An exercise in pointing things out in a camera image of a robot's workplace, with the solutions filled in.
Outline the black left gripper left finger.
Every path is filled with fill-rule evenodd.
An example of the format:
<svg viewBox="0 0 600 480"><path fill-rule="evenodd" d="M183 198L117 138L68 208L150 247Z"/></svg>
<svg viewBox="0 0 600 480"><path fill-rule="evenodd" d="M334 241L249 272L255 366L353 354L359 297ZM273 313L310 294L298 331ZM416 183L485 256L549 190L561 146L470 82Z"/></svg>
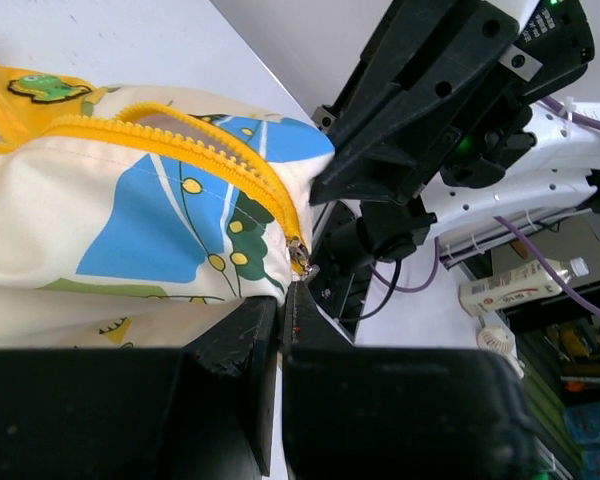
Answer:
<svg viewBox="0 0 600 480"><path fill-rule="evenodd" d="M181 348L0 350L0 479L259 479L277 305L246 300Z"/></svg>

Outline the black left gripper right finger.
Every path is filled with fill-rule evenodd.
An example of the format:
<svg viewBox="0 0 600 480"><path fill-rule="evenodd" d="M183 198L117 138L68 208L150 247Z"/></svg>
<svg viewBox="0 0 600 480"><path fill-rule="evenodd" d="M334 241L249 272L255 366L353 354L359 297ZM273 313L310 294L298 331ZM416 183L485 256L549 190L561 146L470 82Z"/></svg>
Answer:
<svg viewBox="0 0 600 480"><path fill-rule="evenodd" d="M356 347L296 282L282 369L294 479L530 479L537 471L522 384L497 354Z"/></svg>

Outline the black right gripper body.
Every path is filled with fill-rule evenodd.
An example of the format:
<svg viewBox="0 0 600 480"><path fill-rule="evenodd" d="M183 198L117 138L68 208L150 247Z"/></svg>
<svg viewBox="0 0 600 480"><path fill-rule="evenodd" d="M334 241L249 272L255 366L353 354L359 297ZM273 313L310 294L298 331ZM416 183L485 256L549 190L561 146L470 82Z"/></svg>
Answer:
<svg viewBox="0 0 600 480"><path fill-rule="evenodd" d="M482 188L501 180L536 143L526 131L533 103L579 79L594 58L577 1L535 1L527 19L515 20L518 37L453 122L460 137L434 175L450 185Z"/></svg>

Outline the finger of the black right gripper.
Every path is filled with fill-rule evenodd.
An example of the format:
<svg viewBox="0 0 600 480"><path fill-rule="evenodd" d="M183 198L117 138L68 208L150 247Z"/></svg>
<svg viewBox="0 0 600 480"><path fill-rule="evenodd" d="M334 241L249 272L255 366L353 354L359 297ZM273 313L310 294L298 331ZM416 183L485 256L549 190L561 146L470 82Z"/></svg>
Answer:
<svg viewBox="0 0 600 480"><path fill-rule="evenodd" d="M454 120L518 34L488 1L392 2L334 105L336 154L311 203L407 203L441 168L462 131Z"/></svg>

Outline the yellow and white kids jacket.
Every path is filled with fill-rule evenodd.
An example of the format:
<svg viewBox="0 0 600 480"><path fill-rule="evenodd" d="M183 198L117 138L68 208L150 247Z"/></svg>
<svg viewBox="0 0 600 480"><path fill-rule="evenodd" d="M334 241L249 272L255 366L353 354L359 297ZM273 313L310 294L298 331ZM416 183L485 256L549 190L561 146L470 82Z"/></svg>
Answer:
<svg viewBox="0 0 600 480"><path fill-rule="evenodd" d="M0 348L183 346L312 275L305 122L0 65Z"/></svg>

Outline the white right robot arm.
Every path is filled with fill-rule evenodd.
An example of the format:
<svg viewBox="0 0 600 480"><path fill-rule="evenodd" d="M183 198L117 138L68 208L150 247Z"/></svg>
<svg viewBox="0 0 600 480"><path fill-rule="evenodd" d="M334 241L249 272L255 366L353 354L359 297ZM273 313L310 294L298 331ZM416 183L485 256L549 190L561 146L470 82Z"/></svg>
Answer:
<svg viewBox="0 0 600 480"><path fill-rule="evenodd" d="M577 1L394 1L335 103L315 112L336 155L313 204L334 208L314 251L314 300L355 320L378 262L425 242L453 266L600 213L600 120L553 95L594 41Z"/></svg>

